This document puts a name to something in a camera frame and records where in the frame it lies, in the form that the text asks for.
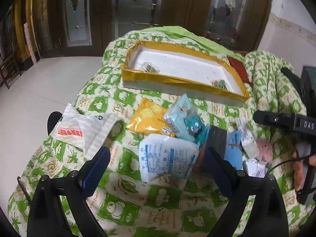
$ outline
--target bed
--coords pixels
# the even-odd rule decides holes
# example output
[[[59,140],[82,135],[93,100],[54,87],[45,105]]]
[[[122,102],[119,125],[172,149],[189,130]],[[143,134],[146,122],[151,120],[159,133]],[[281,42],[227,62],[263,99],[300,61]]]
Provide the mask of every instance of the bed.
[[[227,55],[243,61],[252,82],[252,85],[245,84],[250,98],[243,107],[197,99],[192,99],[192,102],[205,123],[228,131],[236,130],[235,118],[244,116],[255,138],[270,140],[273,165],[291,157],[296,136],[258,125],[252,120],[252,115],[256,110],[306,115],[306,108],[296,90],[280,72],[282,67],[292,71],[293,68],[285,60],[266,51],[254,51],[242,57],[180,27],[150,28],[129,32],[111,42],[104,52],[100,70],[79,91],[73,105],[81,114],[113,111],[118,116],[104,143],[111,151],[110,164],[94,195],[87,199],[106,234],[124,237],[207,236],[228,203],[212,178],[192,174],[183,190],[177,189],[168,177],[160,177],[150,184],[141,182],[138,147],[144,136],[125,127],[143,98],[168,108],[177,96],[123,87],[120,65],[127,50],[138,40],[177,43],[227,63]],[[71,170],[80,169],[84,162],[81,150],[48,136],[31,157],[21,182],[32,197],[43,174],[51,178],[65,176]],[[296,201],[291,163],[278,167],[273,174],[283,194],[290,236],[294,236],[308,219],[315,203],[304,206]],[[61,201],[73,233],[80,236],[66,198],[61,197]],[[244,230],[253,201],[254,197],[249,197],[234,236]],[[8,215],[21,236],[26,236],[29,209],[21,188],[17,186],[8,201]]]

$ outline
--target yellow plastic packet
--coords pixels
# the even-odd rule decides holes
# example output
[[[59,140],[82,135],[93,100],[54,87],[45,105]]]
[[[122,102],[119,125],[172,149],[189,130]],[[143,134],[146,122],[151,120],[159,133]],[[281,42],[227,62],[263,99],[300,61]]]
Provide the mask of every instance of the yellow plastic packet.
[[[163,118],[167,109],[144,98],[126,128],[140,134],[163,134],[174,137],[174,133]]]

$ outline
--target wooden chair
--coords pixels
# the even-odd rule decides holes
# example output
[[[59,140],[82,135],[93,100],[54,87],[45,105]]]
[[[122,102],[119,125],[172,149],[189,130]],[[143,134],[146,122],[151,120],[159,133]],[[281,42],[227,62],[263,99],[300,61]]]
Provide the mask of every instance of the wooden chair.
[[[10,82],[14,80],[18,74],[21,76],[22,72],[16,63],[14,54],[11,54],[0,65],[0,76],[8,89],[10,88]]]

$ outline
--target screw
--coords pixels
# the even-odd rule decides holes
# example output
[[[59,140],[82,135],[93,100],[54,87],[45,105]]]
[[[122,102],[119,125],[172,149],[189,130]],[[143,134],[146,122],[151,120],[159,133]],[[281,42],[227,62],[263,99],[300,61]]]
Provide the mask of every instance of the screw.
[[[268,174],[268,178],[269,178],[270,180],[274,180],[274,179],[275,179],[274,175],[271,175],[271,174]]]
[[[245,174],[245,172],[244,172],[244,171],[242,171],[242,170],[238,170],[238,171],[237,171],[237,175],[239,175],[239,176],[243,177],[243,176],[245,176],[246,174]]]
[[[47,175],[43,175],[41,181],[45,181],[47,179],[47,177],[48,177]]]
[[[70,172],[70,176],[71,177],[75,177],[77,175],[78,175],[78,171],[77,170],[73,170],[73,171]]]

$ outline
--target floor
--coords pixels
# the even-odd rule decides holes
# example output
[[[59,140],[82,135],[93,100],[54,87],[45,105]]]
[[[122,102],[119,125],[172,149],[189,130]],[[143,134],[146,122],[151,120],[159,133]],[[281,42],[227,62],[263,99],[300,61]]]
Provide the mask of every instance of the floor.
[[[47,137],[47,118],[63,112],[101,67],[102,57],[42,59],[8,90],[0,87],[0,206],[8,200],[31,156]]]

